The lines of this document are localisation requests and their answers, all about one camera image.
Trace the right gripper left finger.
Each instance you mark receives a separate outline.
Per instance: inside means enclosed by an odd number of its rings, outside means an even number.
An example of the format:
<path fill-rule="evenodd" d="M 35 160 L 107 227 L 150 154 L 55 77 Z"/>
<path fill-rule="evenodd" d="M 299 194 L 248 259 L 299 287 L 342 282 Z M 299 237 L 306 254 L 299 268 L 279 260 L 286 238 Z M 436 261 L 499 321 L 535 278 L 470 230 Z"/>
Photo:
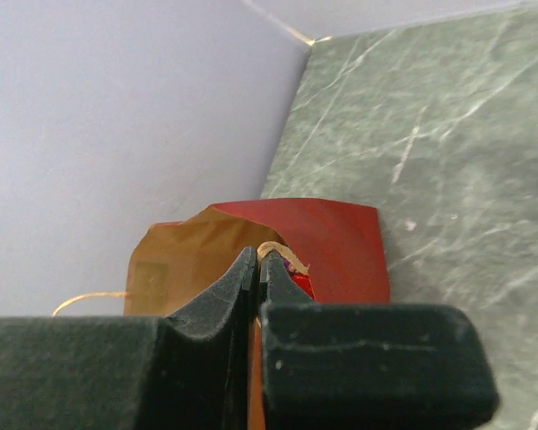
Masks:
<path fill-rule="evenodd" d="M 0 318 L 0 429 L 244 429 L 256 251 L 168 316 Z"/>

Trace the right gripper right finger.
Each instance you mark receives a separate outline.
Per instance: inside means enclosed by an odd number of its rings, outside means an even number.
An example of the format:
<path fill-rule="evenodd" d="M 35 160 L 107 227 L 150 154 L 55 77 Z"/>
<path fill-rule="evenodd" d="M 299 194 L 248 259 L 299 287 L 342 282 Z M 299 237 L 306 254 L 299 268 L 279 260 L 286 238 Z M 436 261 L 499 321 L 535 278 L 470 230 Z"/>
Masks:
<path fill-rule="evenodd" d="M 474 429 L 499 390 L 474 325 L 448 305 L 324 304 L 261 262 L 269 429 Z"/>

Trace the red candy snack bag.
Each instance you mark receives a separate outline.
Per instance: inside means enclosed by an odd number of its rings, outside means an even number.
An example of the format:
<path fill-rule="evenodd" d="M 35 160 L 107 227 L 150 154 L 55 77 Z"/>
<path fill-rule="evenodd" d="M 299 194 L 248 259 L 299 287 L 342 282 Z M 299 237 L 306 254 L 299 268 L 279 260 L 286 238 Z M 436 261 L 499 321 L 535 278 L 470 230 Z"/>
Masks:
<path fill-rule="evenodd" d="M 283 265 L 292 281 L 311 299 L 315 299 L 313 285 L 308 273 L 308 266 L 298 260 L 283 257 Z"/>

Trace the red paper bag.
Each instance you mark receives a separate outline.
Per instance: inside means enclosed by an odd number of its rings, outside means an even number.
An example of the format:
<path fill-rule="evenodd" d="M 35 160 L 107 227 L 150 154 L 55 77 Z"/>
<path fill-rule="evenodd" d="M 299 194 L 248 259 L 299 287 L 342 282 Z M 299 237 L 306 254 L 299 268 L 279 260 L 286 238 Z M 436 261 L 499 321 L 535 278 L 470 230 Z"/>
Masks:
<path fill-rule="evenodd" d="M 375 208 L 309 198 L 224 202 L 190 219 L 148 229 L 131 255 L 126 287 L 120 293 L 125 315 L 173 314 L 224 275 L 245 248 L 256 251 L 256 285 L 244 429 L 269 429 L 258 316 L 262 260 L 277 253 L 308 266 L 318 303 L 386 304 L 391 288 Z"/>

